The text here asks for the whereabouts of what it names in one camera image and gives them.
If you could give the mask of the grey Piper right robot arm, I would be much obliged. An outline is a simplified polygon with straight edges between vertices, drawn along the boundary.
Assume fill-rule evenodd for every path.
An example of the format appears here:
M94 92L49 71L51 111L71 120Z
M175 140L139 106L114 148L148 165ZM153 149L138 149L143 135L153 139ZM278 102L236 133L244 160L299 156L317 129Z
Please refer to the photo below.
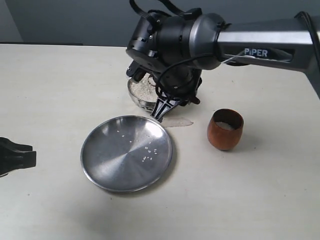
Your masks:
M126 53L131 81L153 77L151 115L161 121L177 106L199 104L202 71L220 64L305 72L320 58L320 18L301 11L290 19L230 24L199 8L176 16L150 10L141 14Z

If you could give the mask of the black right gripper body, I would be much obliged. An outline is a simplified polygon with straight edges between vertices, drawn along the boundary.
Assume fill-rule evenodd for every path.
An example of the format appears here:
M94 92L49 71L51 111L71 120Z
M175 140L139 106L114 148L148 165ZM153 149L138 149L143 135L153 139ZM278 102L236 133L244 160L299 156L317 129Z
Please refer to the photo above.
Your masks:
M161 10L150 10L158 29L143 17L133 32L126 53L158 80L158 89L169 98L179 98L184 104L198 105L197 90L202 83L201 71L190 63L182 63L168 69L176 63L191 57L189 40L193 20L180 16L171 16Z

